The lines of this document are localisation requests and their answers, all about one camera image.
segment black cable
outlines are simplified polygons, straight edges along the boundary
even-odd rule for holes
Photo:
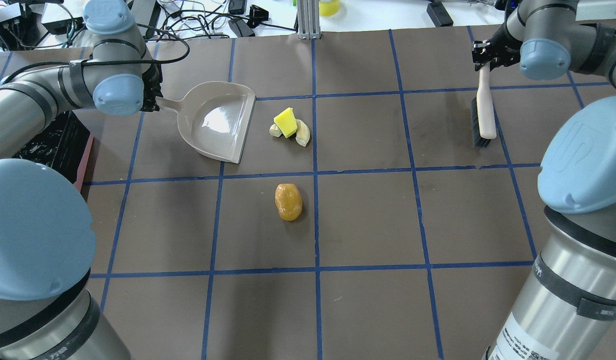
[[[216,21],[217,19],[220,18],[234,18],[234,19],[242,19],[242,20],[250,20],[250,17],[248,16],[239,16],[236,14],[230,14],[230,13],[218,13],[215,11],[208,11],[208,10],[197,10],[197,9],[190,9],[190,10],[181,10],[181,12],[201,12],[201,13],[206,13],[206,14],[216,14],[217,16],[214,17],[211,21],[210,21],[210,26],[212,26],[212,24],[214,23],[214,21]],[[266,27],[271,27],[271,28],[278,28],[278,29],[283,29],[283,30],[289,30],[289,31],[295,31],[292,28],[288,28],[288,27],[284,27],[284,26],[280,26],[280,25],[274,25],[273,23],[267,23],[267,22],[259,22],[261,25],[264,25]]]
[[[85,30],[86,30],[86,28],[85,28],[85,27],[83,27],[83,28],[79,29],[79,30],[77,30],[77,31],[74,33],[74,35],[72,36],[72,38],[67,39],[67,40],[66,40],[66,43],[68,44],[68,46],[67,46],[67,47],[72,46],[72,45],[74,44],[74,41],[77,39],[77,36],[79,36],[79,34],[81,34],[82,32],[84,32]]]
[[[188,29],[180,29],[180,30],[173,30],[172,28],[177,25],[178,23],[182,23],[186,20],[196,20],[199,22],[200,27],[203,27],[203,23],[200,19],[196,18],[195,16],[184,16],[184,17],[180,17],[179,19],[177,19],[177,21],[173,22],[171,25],[168,25],[168,27],[166,28],[166,31],[168,32],[182,32],[183,30],[188,30]]]
[[[150,30],[159,32],[161,34],[167,34],[172,36],[173,38],[175,38],[177,41],[180,41],[182,44],[184,44],[186,46],[186,53],[181,55],[180,57],[177,57],[176,59],[169,59],[169,60],[116,60],[116,61],[88,61],[85,60],[83,61],[81,64],[83,66],[110,66],[112,64],[115,65],[127,65],[127,64],[172,64],[175,62],[179,62],[183,59],[185,59],[188,54],[190,53],[190,46],[186,43],[186,41],[182,38],[180,38],[179,36],[172,34],[172,33],[168,33],[164,30],[161,29],[156,29],[154,27],[151,27],[149,25],[143,25],[142,23],[137,23],[138,27],[145,27],[148,28]],[[24,66],[16,71],[14,71],[13,73],[11,73],[3,82],[3,84],[7,84],[8,82],[11,82],[15,77],[21,75],[21,73],[23,73],[24,71],[28,71],[29,69],[33,69],[33,68],[37,68],[39,66],[51,66],[52,64],[56,64],[59,66],[68,66],[70,65],[70,63],[67,63],[65,61],[56,61],[56,62],[52,62],[52,61],[44,61],[41,63],[34,63],[34,64],[29,64],[27,66]]]
[[[172,64],[172,63],[176,63],[176,62],[180,62],[181,60],[185,59],[188,54],[190,53],[190,46],[186,43],[186,41],[182,38],[180,38],[179,36],[172,34],[172,32],[167,32],[161,29],[157,29],[155,27],[152,27],[150,25],[143,25],[142,23],[137,23],[138,27],[145,27],[147,29],[153,30],[154,32],[159,32],[161,34],[166,34],[166,35],[170,35],[173,38],[175,38],[176,41],[180,41],[182,44],[184,44],[186,46],[186,53],[181,55],[180,57],[177,57],[176,59],[169,59],[169,60],[113,60],[113,61],[84,61],[81,64],[83,66],[108,66],[108,65],[127,65],[127,64]]]
[[[207,37],[208,37],[208,36],[207,36],[207,35],[205,35],[205,34],[199,34],[199,35],[194,35],[194,36],[190,36],[190,37],[187,37],[187,38],[182,38],[182,39],[187,41],[187,40],[200,39],[200,38],[207,38]],[[213,38],[219,38],[219,39],[229,39],[229,38],[230,38],[230,36],[228,36],[228,35],[226,35],[226,34],[210,34],[210,38],[211,38],[211,39],[213,39]],[[159,38],[159,39],[157,39],[157,38],[156,38],[156,39],[148,39],[148,40],[146,40],[146,41],[149,41],[149,42],[151,42],[151,41],[156,41],[156,42],[157,42],[157,41],[175,41],[175,40],[173,40],[173,39],[168,39],[168,38]]]
[[[70,12],[70,10],[68,10],[68,8],[63,5],[63,4],[57,4],[59,5],[59,7],[61,7],[61,9],[65,10],[66,13],[68,13],[68,15],[70,16],[70,21],[72,23],[72,31],[76,32],[77,30],[77,19],[74,18],[74,16],[72,16],[72,13]]]
[[[45,32],[45,34],[43,36],[41,36],[41,39],[39,40],[39,43],[41,41],[43,41],[43,39],[45,39],[45,37],[48,36],[48,34],[50,34],[50,32]],[[28,45],[24,45],[23,43],[21,43],[21,46],[27,49],[37,49],[37,48],[41,48],[41,49],[49,49],[52,47],[56,47],[56,46],[61,46],[63,45],[62,43],[57,43],[56,45],[45,45],[45,46],[28,46]]]
[[[14,79],[15,77],[17,77],[18,75],[20,75],[21,73],[23,73],[24,71],[28,71],[29,69],[33,69],[33,68],[37,68],[39,66],[49,66],[52,64],[56,64],[56,65],[64,65],[67,66],[70,63],[66,63],[65,61],[56,61],[56,62],[52,62],[52,61],[44,61],[42,63],[34,63],[34,64],[29,64],[26,65],[20,69],[18,69],[17,71],[14,71],[13,73],[11,73],[8,77],[6,77],[6,79],[3,81],[3,84],[7,84],[8,82],[11,82],[12,79]]]

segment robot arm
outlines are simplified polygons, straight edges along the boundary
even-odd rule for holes
[[[93,59],[11,75],[0,86],[0,158],[16,153],[61,112],[92,106],[115,115],[159,109],[161,69],[132,63],[152,55],[125,3],[89,2],[84,19],[94,34]]]
[[[533,80],[558,78],[567,70],[605,76],[616,88],[616,30],[577,25],[577,0],[524,0],[488,41],[475,41],[479,70],[520,63]]]

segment cable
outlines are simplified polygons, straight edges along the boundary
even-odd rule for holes
[[[208,35],[205,35],[205,34],[199,34],[199,35],[190,36],[190,37],[187,37],[187,38],[181,38],[181,39],[183,39],[183,40],[186,40],[186,41],[187,41],[187,40],[193,40],[193,39],[205,38],[205,37],[207,37],[207,36],[208,36]],[[219,38],[219,39],[229,39],[229,38],[230,38],[230,36],[228,36],[227,34],[210,34],[210,39],[215,39],[215,38]],[[156,41],[156,42],[157,42],[157,41],[176,41],[176,40],[174,40],[174,39],[170,39],[170,38],[156,38],[156,39],[155,39],[155,38],[152,38],[152,39],[148,39],[148,40],[146,40],[146,41],[149,41],[149,42],[150,42],[150,41]]]
[[[212,19],[212,21],[210,21],[210,26],[212,26],[212,24],[214,23],[214,21],[216,21],[217,19],[220,18],[234,18],[234,19],[242,19],[242,20],[250,20],[250,17],[248,16],[239,16],[237,14],[230,14],[230,13],[218,13],[215,11],[207,11],[207,10],[196,10],[196,9],[190,9],[190,10],[182,10],[181,12],[203,12],[203,13],[207,13],[207,14],[216,14],[217,16]],[[289,30],[289,31],[295,31],[292,28],[288,28],[288,27],[284,27],[284,26],[280,26],[280,25],[274,25],[273,23],[267,23],[267,22],[259,22],[261,25],[264,25],[265,27],[271,27],[271,28],[278,28],[278,29],[283,29],[283,30]]]
[[[143,25],[142,23],[137,23],[138,27],[145,27],[148,28],[150,30],[159,32],[161,34],[166,34],[166,35],[170,35],[173,38],[175,38],[177,41],[180,41],[182,44],[184,44],[186,46],[186,53],[181,55],[180,57],[177,57],[176,59],[169,59],[169,60],[155,60],[155,59],[151,59],[151,60],[115,60],[115,61],[88,61],[85,60],[83,61],[81,64],[82,66],[111,66],[112,64],[115,65],[127,65],[127,64],[172,64],[175,62],[179,62],[183,59],[185,59],[188,54],[190,53],[190,46],[186,43],[186,41],[182,38],[180,38],[179,36],[172,34],[172,33],[168,33],[164,30],[161,29],[157,29],[155,27],[151,27],[149,25]],[[44,61],[41,63],[34,63],[34,64],[29,64],[27,66],[24,66],[16,71],[14,71],[13,73],[11,73],[3,82],[3,84],[7,84],[8,82],[12,82],[12,80],[21,75],[21,73],[23,73],[24,71],[28,71],[29,69],[33,69],[33,68],[37,68],[39,66],[52,66],[53,64],[59,65],[59,66],[69,66],[70,63],[67,63],[65,61],[56,61],[56,62],[52,62],[52,61]]]
[[[41,39],[39,39],[39,43],[41,43],[43,41],[43,39],[45,39],[48,35],[50,34],[49,31],[46,31],[45,34],[43,36],[41,36]],[[45,46],[29,46],[29,45],[24,45],[21,40],[19,38],[17,38],[17,41],[19,41],[21,43],[21,46],[27,49],[37,49],[37,48],[41,48],[41,49],[49,49],[52,47],[56,47],[56,46],[61,46],[63,44],[61,43],[57,43],[56,45],[45,45]]]
[[[14,71],[13,73],[11,73],[8,77],[6,77],[6,79],[3,81],[3,84],[7,84],[8,82],[11,82],[12,79],[14,79],[15,77],[17,77],[18,75],[20,75],[21,73],[23,73],[24,71],[28,71],[29,69],[33,69],[33,68],[37,68],[39,66],[49,66],[52,64],[56,64],[56,65],[64,65],[67,66],[70,63],[66,63],[65,61],[56,61],[56,62],[52,62],[52,61],[44,61],[42,63],[34,63],[34,64],[29,64],[26,65],[20,69],[18,69],[17,71]]]
[[[189,2],[189,3],[199,4],[199,5],[201,5],[203,7],[203,9],[202,10],[197,10],[197,9],[193,8],[191,10],[195,10],[195,11],[192,11],[192,12],[200,13],[198,16],[186,16],[186,17],[183,16],[183,17],[180,17],[179,19],[177,19],[174,23],[171,23],[169,25],[168,25],[168,20],[174,18],[175,14],[176,14],[176,16],[181,16],[182,12],[187,11],[187,10],[184,10],[183,7],[181,6],[179,11],[176,11],[176,13],[173,13],[173,14],[169,14],[167,11],[165,11],[166,12],[166,18],[164,19],[164,22],[161,25],[161,29],[162,30],[171,31],[171,32],[174,32],[174,33],[185,32],[185,31],[186,32],[187,31],[198,32],[198,31],[201,30],[201,31],[204,32],[205,35],[196,34],[194,36],[191,36],[190,38],[185,38],[185,39],[197,39],[197,38],[204,37],[204,36],[208,37],[208,38],[212,38],[213,34],[210,34],[208,32],[208,30],[210,29],[210,23],[209,23],[207,17],[202,15],[202,14],[209,13],[205,9],[205,4],[203,4],[202,2],[195,1],[195,0],[171,0],[171,1],[164,1],[164,2],[165,3],[172,3],[172,2],[182,2],[182,3],[186,2],[187,3],[187,2]],[[221,2],[220,5],[218,7],[216,7],[216,9],[214,9],[214,11],[212,11],[212,12],[216,12],[218,9],[223,7],[226,3],[227,3],[227,0],[223,0],[223,2]],[[199,25],[191,27],[191,26],[189,26],[187,24],[188,20],[197,21],[199,23]],[[182,26],[179,27],[178,29],[174,29],[174,27],[177,24],[179,24],[179,23],[182,23]],[[165,39],[166,39],[166,37],[162,36],[161,38],[158,38],[158,39],[155,39],[155,40],[156,41],[160,41],[160,40],[165,40]]]
[[[74,18],[74,16],[72,16],[72,13],[70,12],[70,10],[68,10],[68,8],[65,5],[63,5],[63,4],[57,4],[57,5],[59,5],[61,7],[61,9],[65,10],[69,14],[70,21],[72,23],[72,32],[74,33],[74,31],[77,29],[77,20]]]
[[[157,29],[155,27],[151,27],[150,25],[143,25],[142,23],[141,24],[137,23],[137,26],[145,27],[147,29],[153,30],[154,32],[156,31],[161,34],[172,36],[173,38],[175,38],[176,41],[180,41],[182,44],[186,46],[186,53],[181,55],[180,57],[177,57],[176,59],[169,59],[169,60],[154,60],[154,59],[152,60],[113,60],[113,61],[100,61],[100,62],[86,60],[82,62],[81,64],[83,66],[108,66],[112,64],[115,64],[115,65],[127,65],[127,64],[130,64],[130,65],[131,64],[160,64],[160,65],[163,65],[163,64],[170,64],[170,63],[172,64],[172,63],[179,62],[185,59],[190,53],[190,46],[186,43],[186,41],[180,38],[179,36],[173,34],[172,32],[170,33],[170,32],[167,32],[161,29]]]

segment dustpan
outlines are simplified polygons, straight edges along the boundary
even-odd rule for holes
[[[255,105],[252,89],[232,82],[204,82],[182,100],[157,98],[160,107],[177,112],[181,137],[198,153],[222,162],[241,161]]]

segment sponge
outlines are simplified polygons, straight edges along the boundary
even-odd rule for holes
[[[290,107],[275,116],[274,123],[281,129],[286,139],[297,132],[297,119],[294,117],[294,112]]]

